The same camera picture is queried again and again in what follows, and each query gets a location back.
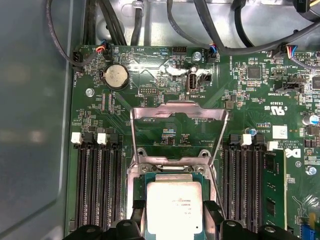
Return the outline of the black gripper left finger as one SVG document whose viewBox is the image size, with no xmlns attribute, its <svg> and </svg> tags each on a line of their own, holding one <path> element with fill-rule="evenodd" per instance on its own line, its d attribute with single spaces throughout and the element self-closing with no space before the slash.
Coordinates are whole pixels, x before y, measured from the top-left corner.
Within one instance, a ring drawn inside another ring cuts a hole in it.
<svg viewBox="0 0 320 240">
<path fill-rule="evenodd" d="M 134 200 L 130 219 L 120 220 L 104 231 L 97 225 L 84 225 L 64 240 L 145 240 L 145 200 Z"/>
</svg>

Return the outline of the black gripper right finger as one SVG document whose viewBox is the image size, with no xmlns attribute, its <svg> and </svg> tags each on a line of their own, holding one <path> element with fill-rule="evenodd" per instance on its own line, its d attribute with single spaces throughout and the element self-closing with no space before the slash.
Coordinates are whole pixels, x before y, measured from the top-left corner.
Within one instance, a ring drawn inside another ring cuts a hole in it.
<svg viewBox="0 0 320 240">
<path fill-rule="evenodd" d="M 239 222 L 225 220 L 215 201 L 203 202 L 204 230 L 208 240 L 286 240 L 288 232 L 280 227 L 263 225 L 257 232 L 244 228 Z"/>
</svg>

